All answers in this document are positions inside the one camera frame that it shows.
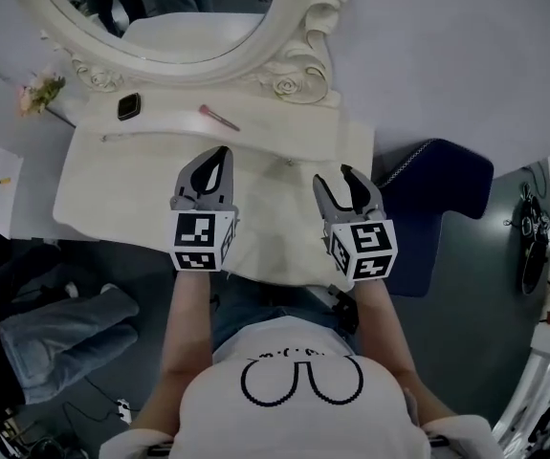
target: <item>white cube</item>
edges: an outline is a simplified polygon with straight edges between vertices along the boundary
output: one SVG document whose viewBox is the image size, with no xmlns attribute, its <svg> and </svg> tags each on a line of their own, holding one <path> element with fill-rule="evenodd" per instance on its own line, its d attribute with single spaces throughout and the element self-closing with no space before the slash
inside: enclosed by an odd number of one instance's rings
<svg viewBox="0 0 550 459">
<path fill-rule="evenodd" d="M 234 211 L 172 210 L 168 246 L 175 269 L 221 271 L 235 235 Z"/>
<path fill-rule="evenodd" d="M 332 225 L 330 253 L 351 285 L 387 277 L 398 254 L 393 222 L 386 219 Z"/>
</svg>

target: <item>pink brush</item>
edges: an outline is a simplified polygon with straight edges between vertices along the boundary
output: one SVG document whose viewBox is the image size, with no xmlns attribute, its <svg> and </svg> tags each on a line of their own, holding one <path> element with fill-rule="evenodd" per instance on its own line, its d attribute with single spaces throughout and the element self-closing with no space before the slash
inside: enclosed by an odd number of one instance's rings
<svg viewBox="0 0 550 459">
<path fill-rule="evenodd" d="M 218 122 L 221 122 L 225 126 L 228 126 L 230 129 L 233 129 L 234 131 L 240 131 L 240 127 L 238 127 L 235 124 L 232 124 L 229 120 L 225 120 L 219 114 L 215 114 L 204 103 L 200 106 L 200 108 L 198 109 L 198 112 L 200 112 L 200 114 L 204 114 L 205 116 L 209 116 L 210 118 L 213 118 L 213 119 L 217 120 Z"/>
</svg>

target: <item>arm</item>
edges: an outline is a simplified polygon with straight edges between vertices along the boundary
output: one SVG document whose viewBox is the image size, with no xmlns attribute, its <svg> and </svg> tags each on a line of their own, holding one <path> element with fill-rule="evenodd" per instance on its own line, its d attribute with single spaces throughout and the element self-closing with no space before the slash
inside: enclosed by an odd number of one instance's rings
<svg viewBox="0 0 550 459">
<path fill-rule="evenodd" d="M 160 378 L 131 428 L 175 436 L 179 408 L 189 383 L 212 366 L 208 273 L 180 272 L 168 314 Z"/>
<path fill-rule="evenodd" d="M 355 287 L 363 355 L 387 369 L 417 400 L 420 425 L 454 416 L 417 375 L 400 320 L 382 280 L 358 282 Z"/>
</svg>

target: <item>white mirror frame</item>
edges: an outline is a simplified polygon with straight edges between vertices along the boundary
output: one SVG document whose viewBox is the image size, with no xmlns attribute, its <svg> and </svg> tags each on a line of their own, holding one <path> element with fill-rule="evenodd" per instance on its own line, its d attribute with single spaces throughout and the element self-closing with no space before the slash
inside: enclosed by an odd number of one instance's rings
<svg viewBox="0 0 550 459">
<path fill-rule="evenodd" d="M 66 0 L 18 0 L 47 35 L 72 54 L 77 75 L 91 89 L 118 90 L 124 77 L 174 87 L 227 82 L 251 93 L 294 103 L 336 107 L 324 38 L 347 0 L 274 0 L 254 32 L 228 53 L 196 63 L 166 62 L 171 55 L 113 37 Z"/>
</svg>

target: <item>flower bouquet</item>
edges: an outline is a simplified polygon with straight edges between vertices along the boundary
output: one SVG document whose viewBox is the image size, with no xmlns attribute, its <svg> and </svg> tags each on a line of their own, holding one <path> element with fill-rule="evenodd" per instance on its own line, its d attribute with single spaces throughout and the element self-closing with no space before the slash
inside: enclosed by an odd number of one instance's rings
<svg viewBox="0 0 550 459">
<path fill-rule="evenodd" d="M 27 87 L 19 89 L 19 115 L 40 114 L 66 85 L 66 78 L 46 68 Z"/>
</svg>

